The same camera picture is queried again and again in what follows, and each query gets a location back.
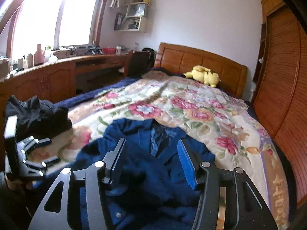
wardrobe door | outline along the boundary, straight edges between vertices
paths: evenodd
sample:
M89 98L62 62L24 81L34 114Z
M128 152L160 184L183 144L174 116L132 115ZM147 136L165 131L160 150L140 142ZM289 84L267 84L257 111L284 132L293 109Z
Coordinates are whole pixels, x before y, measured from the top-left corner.
M301 26L299 30L300 62L297 82L287 115L274 140L292 165L297 201L301 205L307 200L307 35Z
M259 122L274 138L294 93L300 38L298 22L286 6L267 18L267 26L265 69L253 106Z

wooden desk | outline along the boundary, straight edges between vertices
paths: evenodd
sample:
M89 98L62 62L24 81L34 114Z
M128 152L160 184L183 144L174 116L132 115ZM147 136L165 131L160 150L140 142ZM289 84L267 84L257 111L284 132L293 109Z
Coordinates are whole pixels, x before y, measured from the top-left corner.
M53 103L76 96L76 75L110 67L129 68L130 55L95 55L65 58L57 63L44 63L26 69L0 83L0 132L3 132L3 111L11 95L26 101L37 95ZM4 157L3 137L0 137L0 170Z

bed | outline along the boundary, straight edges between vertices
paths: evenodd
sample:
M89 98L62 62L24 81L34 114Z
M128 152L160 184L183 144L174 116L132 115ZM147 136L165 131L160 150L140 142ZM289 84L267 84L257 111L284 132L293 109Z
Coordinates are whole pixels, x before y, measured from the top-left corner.
M180 73L202 65L217 72L218 89ZM128 77L111 87L62 101L70 108L72 129L53 139L29 157L39 162L58 155L52 172L74 161L87 143L103 137L119 118L155 119L168 127L180 127L206 144L215 154L218 168L242 167L269 206L280 229L289 225L288 184L282 162L267 131L248 113L242 96L247 68L222 56L190 47L161 43L155 68L142 77ZM223 229L220 205L218 229Z

black metal frame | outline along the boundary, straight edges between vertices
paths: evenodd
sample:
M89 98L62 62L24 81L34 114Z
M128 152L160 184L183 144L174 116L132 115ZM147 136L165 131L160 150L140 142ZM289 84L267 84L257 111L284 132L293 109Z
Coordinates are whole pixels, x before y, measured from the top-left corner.
M189 156L192 172L195 172L195 190L201 191L191 230L216 229L220 187L226 188L224 230L277 230L267 204L242 168L222 170L203 162L198 152L191 151L185 139L178 142L178 148L183 148Z
M114 229L105 190L112 190L118 182L127 155L126 140L120 139L113 151L103 161L97 161L87 169L72 171L64 168L40 203L29 230L73 230L69 212L70 195L76 187L85 187L87 216L90 230ZM47 204L59 185L62 185L58 212L48 211Z
M59 162L57 156L34 163L27 159L27 154L34 148L40 148L51 143L49 138L38 140L30 136L20 142L16 142L17 116L7 119L4 131L6 147L5 173L10 181L20 179L23 182L41 180L44 178L48 167Z
M127 154L125 144L126 140L120 139L114 151L108 152L103 161L95 162L87 169L72 171L64 168L39 205L29 230L49 230L50 226L52 229L73 230L69 205L71 193L76 187L85 187L89 229L114 229L105 190L115 188L119 182ZM192 230L216 229L220 187L226 187L225 230L277 229L265 201L243 169L217 169L208 162L202 162L199 153L191 151L184 139L178 144L190 157L196 173L196 190L201 191ZM48 201L53 200L52 195L59 185L62 185L61 196L58 196L61 201L59 210L49 210Z

screw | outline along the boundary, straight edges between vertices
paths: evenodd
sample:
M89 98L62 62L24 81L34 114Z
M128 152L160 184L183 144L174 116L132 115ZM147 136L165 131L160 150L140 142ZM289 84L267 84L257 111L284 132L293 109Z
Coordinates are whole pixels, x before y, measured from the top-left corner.
M70 172L70 168L64 168L63 170L62 170L62 173L64 174L64 175L67 175L69 172Z
M95 167L100 168L102 166L104 166L104 162L103 161L95 162Z
M120 219L120 218L122 217L122 214L121 214L120 212L117 212L117 213L115 214L115 217L116 217L117 219Z
M201 165L202 165L204 168L210 167L210 163L209 163L209 162L202 162Z
M240 167L238 168L235 168L235 171L238 173L238 174L242 174L244 172L244 170Z

